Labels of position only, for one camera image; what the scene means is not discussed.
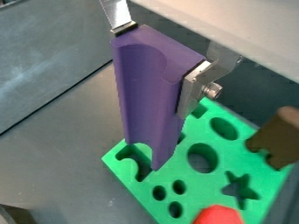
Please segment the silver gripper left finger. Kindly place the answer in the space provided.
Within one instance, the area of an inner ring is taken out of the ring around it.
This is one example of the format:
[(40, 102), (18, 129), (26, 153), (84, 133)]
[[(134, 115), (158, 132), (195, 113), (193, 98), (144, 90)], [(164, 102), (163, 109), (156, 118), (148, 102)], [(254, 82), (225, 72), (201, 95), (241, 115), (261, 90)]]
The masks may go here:
[(120, 36), (138, 27), (138, 23), (131, 17), (127, 0), (99, 0), (99, 2), (115, 36)]

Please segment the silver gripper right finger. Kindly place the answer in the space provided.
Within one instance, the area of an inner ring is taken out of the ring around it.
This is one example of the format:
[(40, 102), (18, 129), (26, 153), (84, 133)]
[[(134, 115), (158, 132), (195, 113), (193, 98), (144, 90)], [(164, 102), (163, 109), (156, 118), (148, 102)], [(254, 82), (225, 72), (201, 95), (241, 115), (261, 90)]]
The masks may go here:
[(185, 76), (176, 114), (185, 119), (198, 108), (203, 97), (215, 100), (222, 92), (218, 80), (230, 74), (243, 60), (243, 56), (217, 42), (210, 42), (207, 59)]

